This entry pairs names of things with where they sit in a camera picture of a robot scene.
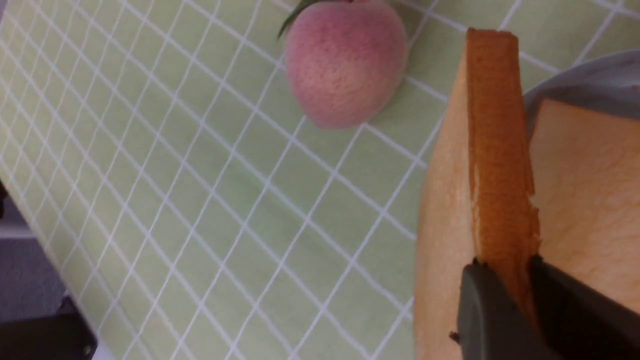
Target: green tablecloth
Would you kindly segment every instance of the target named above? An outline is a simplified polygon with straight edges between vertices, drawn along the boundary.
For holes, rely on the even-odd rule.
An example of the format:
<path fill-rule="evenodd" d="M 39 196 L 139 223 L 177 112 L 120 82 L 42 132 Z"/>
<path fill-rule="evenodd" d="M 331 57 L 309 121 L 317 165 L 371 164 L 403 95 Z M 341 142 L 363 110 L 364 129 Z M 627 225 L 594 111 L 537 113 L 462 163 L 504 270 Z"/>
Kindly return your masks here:
<path fill-rule="evenodd" d="M 0 178 L 115 359 L 412 358 L 417 202 L 468 26 L 522 84 L 640 47 L 640 1 L 404 0 L 371 123 L 321 131 L 275 35 L 294 0 L 13 0 Z"/>

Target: gray floor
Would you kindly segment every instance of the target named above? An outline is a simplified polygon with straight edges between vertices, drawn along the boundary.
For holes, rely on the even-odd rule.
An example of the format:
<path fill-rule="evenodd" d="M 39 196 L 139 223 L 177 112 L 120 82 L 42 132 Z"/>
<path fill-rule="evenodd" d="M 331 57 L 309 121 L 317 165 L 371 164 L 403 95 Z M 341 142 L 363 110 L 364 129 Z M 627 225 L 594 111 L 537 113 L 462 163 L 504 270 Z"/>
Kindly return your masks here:
<path fill-rule="evenodd" d="M 0 240 L 0 322 L 53 315 L 64 292 L 37 240 Z"/>

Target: gray plate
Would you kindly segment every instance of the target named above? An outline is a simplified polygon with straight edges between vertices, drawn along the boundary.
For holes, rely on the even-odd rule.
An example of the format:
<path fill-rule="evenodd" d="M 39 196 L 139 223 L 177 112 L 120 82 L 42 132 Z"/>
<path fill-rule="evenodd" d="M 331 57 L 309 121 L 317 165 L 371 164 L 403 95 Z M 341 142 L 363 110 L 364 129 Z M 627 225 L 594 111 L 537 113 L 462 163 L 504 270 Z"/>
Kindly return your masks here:
<path fill-rule="evenodd" d="M 640 49 L 589 61 L 529 90 L 524 95 L 529 134 L 544 98 L 640 119 Z"/>

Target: toast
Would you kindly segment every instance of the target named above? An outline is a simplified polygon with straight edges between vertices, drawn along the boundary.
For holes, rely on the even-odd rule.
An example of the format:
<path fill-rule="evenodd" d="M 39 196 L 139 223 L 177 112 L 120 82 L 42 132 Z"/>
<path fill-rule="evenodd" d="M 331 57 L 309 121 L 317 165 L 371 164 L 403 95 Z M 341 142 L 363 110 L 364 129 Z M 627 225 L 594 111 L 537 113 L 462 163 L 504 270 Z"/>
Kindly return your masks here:
<path fill-rule="evenodd" d="M 461 358 L 449 335 L 474 258 L 536 325 L 528 266 L 540 237 L 521 94 L 517 38 L 470 29 L 420 203 L 417 360 Z"/>
<path fill-rule="evenodd" d="M 640 314 L 640 121 L 547 99 L 530 150 L 540 254 Z"/>

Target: pink peach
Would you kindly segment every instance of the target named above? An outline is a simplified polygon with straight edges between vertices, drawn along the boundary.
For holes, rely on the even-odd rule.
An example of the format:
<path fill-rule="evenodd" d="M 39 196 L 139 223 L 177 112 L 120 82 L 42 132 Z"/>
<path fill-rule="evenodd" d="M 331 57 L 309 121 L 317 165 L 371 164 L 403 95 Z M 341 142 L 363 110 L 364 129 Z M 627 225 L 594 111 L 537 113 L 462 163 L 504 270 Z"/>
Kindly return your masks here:
<path fill-rule="evenodd" d="M 321 1 L 302 11 L 287 34 L 287 79 L 313 123 L 343 129 L 384 108 L 407 53 L 404 25 L 384 1 Z"/>

